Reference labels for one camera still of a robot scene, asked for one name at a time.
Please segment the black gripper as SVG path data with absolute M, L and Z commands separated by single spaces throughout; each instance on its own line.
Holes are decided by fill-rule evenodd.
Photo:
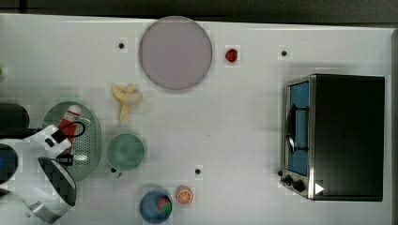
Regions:
M 70 133 L 69 131 L 64 131 L 64 130 L 57 130 L 55 134 L 53 135 L 53 138 L 58 142 L 58 143 L 63 143 L 64 141 L 69 142 L 69 147 L 65 148 L 57 157 L 56 160 L 60 162 L 62 165 L 68 167 L 73 165 L 73 153 L 72 153 L 72 148 L 73 148 L 73 139 L 74 135 Z

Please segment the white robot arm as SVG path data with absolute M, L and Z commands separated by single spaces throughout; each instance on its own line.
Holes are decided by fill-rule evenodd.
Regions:
M 70 147 L 54 125 L 24 139 L 3 139 L 1 188 L 19 196 L 40 219 L 56 222 L 76 203 L 75 181 L 56 160 Z

